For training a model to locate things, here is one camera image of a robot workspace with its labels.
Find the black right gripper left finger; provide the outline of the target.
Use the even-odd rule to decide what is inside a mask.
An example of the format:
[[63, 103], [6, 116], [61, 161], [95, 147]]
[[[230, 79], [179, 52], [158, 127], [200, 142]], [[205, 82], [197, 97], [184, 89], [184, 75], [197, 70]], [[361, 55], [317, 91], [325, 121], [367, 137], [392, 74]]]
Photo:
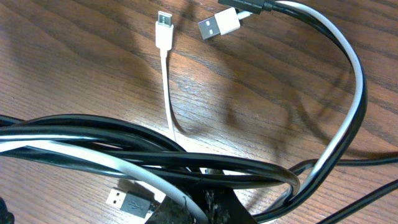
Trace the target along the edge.
[[194, 224], [196, 218], [186, 209], [165, 197], [145, 224]]

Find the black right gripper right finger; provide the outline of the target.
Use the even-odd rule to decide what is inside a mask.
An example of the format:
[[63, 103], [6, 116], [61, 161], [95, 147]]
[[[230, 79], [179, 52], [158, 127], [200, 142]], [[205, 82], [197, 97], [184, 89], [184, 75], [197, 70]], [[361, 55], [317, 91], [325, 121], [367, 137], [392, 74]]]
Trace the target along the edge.
[[206, 189], [205, 213], [211, 224], [257, 224], [232, 189]]

